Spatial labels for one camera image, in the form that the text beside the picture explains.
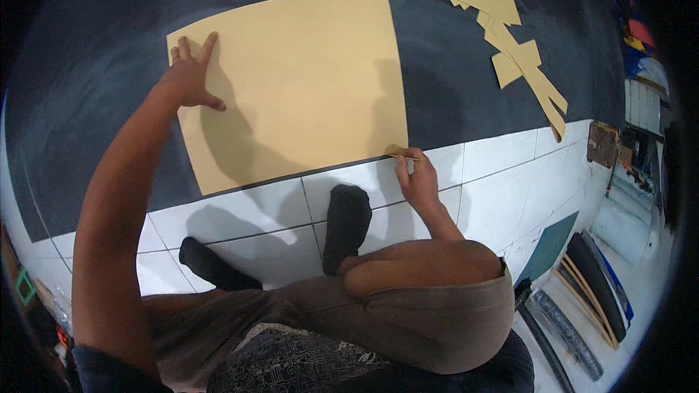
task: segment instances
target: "green cutting mat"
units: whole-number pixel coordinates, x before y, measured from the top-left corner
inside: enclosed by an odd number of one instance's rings
[[[576,211],[544,230],[517,283],[514,284],[515,287],[526,278],[534,281],[554,266],[558,254],[563,250],[565,241],[572,231],[572,225],[575,224],[578,213],[579,211]]]

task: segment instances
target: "blue fabric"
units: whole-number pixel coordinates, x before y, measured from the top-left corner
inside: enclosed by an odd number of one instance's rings
[[[131,364],[89,346],[73,349],[73,358],[85,393],[172,392]]]
[[[619,282],[619,278],[616,277],[616,273],[614,273],[614,269],[607,261],[605,254],[603,254],[599,248],[597,248],[597,251],[602,256],[602,261],[604,261],[605,266],[607,267],[607,270],[609,271],[609,275],[612,276],[612,281],[614,281],[614,285],[615,285],[616,289],[618,291],[621,291],[621,293],[624,295],[624,300],[621,301],[621,307],[624,309],[624,315],[626,316],[626,319],[629,322],[631,322],[631,319],[633,319],[633,310],[631,309],[631,302],[628,301],[628,297],[626,296],[626,292],[624,291],[624,287],[621,286],[621,282]]]

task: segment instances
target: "pencil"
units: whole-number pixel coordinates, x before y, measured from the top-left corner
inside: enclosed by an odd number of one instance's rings
[[[389,156],[392,156],[393,158],[397,158],[398,154],[397,153],[389,153]],[[406,160],[411,160],[411,161],[421,161],[421,162],[424,161],[424,160],[421,160],[420,158],[411,158],[409,156],[403,156],[403,158],[405,158]]]

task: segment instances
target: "hand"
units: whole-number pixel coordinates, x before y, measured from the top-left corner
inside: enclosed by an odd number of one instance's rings
[[[196,107],[205,105],[216,111],[225,111],[226,104],[206,91],[206,67],[209,65],[211,51],[214,49],[217,32],[211,32],[199,51],[199,57],[189,52],[186,37],[180,37],[178,46],[170,49],[173,64],[165,71],[157,86],[174,90],[182,95],[182,106]]]
[[[415,161],[415,170],[408,174],[405,157],[423,161]],[[430,213],[441,205],[437,193],[437,171],[420,149],[408,148],[398,152],[396,175],[400,191],[418,214]]]

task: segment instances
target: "rolled material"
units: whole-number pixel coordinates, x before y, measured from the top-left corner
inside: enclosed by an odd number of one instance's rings
[[[565,314],[558,305],[556,305],[551,297],[543,290],[533,293],[531,299],[556,328],[557,332],[563,338],[565,345],[568,346],[568,350],[581,363],[583,370],[590,379],[593,381],[599,380],[604,373],[602,366],[585,343],[585,340],[582,339],[580,333],[572,326],[572,323],[565,317]]]

